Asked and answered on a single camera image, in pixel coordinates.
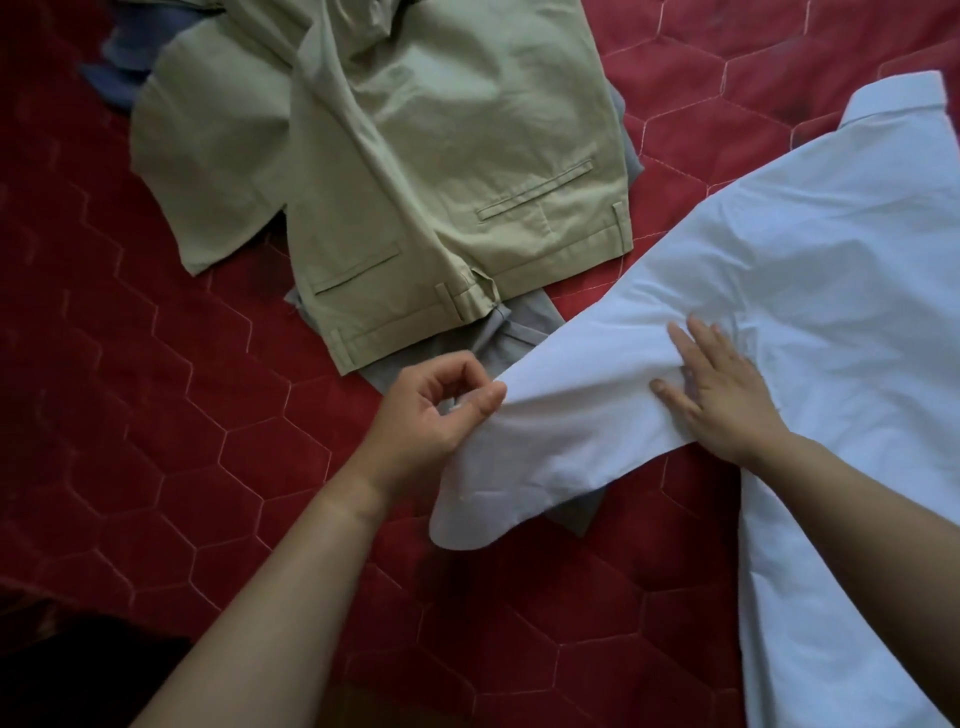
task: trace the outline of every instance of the hexagonal stitching pattern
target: hexagonal stitching pattern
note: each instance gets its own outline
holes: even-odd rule
[[[836,127],[859,85],[940,68],[953,0],[584,0],[647,165],[635,250],[551,286],[597,301],[708,194]],[[74,68],[97,0],[13,0],[0,37],[0,577],[197,636],[343,463],[376,408],[281,300],[282,231],[191,279],[128,171],[128,123]],[[736,472],[701,450],[613,484],[588,536],[527,522],[441,551],[401,505],[334,676],[495,725],[742,725]]]

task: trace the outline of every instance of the hand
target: hand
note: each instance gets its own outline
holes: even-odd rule
[[[435,484],[468,435],[500,408],[507,385],[491,381],[470,352],[424,361],[400,372],[345,470],[363,478],[387,502],[419,485]],[[463,397],[446,415],[437,405]]]
[[[676,324],[667,332],[697,387],[697,401],[661,379],[650,389],[717,457],[750,469],[770,447],[790,437],[760,372],[737,353],[716,324],[687,319],[693,339]]]

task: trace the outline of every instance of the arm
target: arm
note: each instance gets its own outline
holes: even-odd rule
[[[718,327],[690,319],[670,338],[697,401],[660,397],[713,454],[777,494],[864,619],[952,722],[960,721],[960,527],[792,434],[756,368]]]
[[[441,416],[436,404],[467,392]],[[310,502],[251,581],[154,696],[134,728],[312,726],[376,533],[400,495],[436,483],[500,406],[468,352],[403,370],[353,457]]]

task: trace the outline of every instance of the white shirt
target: white shirt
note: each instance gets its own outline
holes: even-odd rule
[[[864,86],[840,128],[700,203],[502,377],[430,534],[477,548],[689,442],[668,321],[719,323],[787,425],[960,522],[960,152],[939,73]],[[744,474],[740,637],[752,726],[948,725],[776,496]]]

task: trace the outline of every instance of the belt loop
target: belt loop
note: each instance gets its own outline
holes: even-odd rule
[[[634,232],[630,227],[630,212],[622,200],[613,203],[613,214],[616,216],[616,225],[620,228],[621,253],[629,253],[634,249]]]
[[[450,320],[462,324],[464,319],[460,315],[460,311],[457,310],[457,304],[453,302],[453,297],[450,296],[450,292],[446,290],[446,284],[437,283],[433,289],[437,292],[437,298],[439,298],[440,303],[444,305],[444,311],[446,311],[446,314],[450,317]]]
[[[333,357],[333,363],[337,365],[338,370],[348,372],[356,369],[356,367],[353,366],[353,360],[347,352],[347,347],[344,345],[344,339],[340,335],[338,328],[332,329],[324,339],[326,339],[326,347],[330,349],[330,356]]]

